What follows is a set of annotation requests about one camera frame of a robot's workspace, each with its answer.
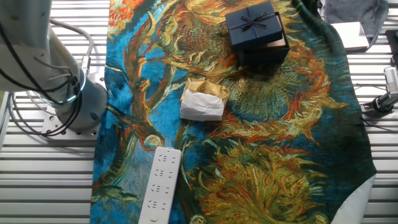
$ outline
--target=navy gift box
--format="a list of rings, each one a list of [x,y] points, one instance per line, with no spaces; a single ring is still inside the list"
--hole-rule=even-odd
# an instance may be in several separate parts
[[[278,19],[280,20],[280,25],[283,29],[282,20],[278,12],[275,12]],[[283,39],[278,40],[274,43],[264,44],[252,49],[246,49],[238,52],[238,57],[241,62],[241,66],[257,66],[262,63],[282,63],[286,55],[290,50],[289,43],[287,41],[285,30],[283,30]]]
[[[282,38],[282,28],[270,2],[225,15],[232,48],[241,51]]]

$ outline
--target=power outlet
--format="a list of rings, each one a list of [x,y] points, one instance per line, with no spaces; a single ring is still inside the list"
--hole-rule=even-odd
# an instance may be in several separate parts
[[[138,224],[169,223],[180,161],[181,151],[156,149]]]

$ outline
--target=black ribbon bow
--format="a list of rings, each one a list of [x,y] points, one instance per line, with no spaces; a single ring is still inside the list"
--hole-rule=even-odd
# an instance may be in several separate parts
[[[261,21],[264,21],[264,20],[267,20],[267,19],[269,19],[269,18],[274,17],[275,14],[272,14],[272,15],[269,15],[269,16],[266,16],[266,15],[268,15],[268,12],[265,12],[265,13],[261,14],[260,16],[257,16],[257,17],[254,18],[254,19],[251,19],[251,18],[249,18],[249,17],[247,17],[247,16],[242,16],[241,19],[244,20],[244,21],[248,21],[248,22],[245,23],[245,24],[240,25],[240,28],[241,28],[243,31],[247,30],[247,29],[250,28],[251,26],[256,26],[256,27],[265,28],[265,27],[267,27],[267,24],[262,24],[262,23],[260,23],[260,22],[261,22]]]

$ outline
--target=painted silk scarf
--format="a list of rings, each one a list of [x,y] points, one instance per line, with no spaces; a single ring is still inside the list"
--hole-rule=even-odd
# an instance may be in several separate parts
[[[169,223],[330,223],[376,173],[338,34],[272,0],[291,50],[242,68],[224,15],[263,0],[113,0],[91,223],[137,223],[158,146],[182,151]],[[222,84],[220,122],[179,118],[188,77]]]

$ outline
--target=crumpled white paper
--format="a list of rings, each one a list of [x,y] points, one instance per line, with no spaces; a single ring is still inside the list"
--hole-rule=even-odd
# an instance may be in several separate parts
[[[194,121],[221,121],[224,104],[220,97],[206,93],[185,91],[180,105],[180,118]]]

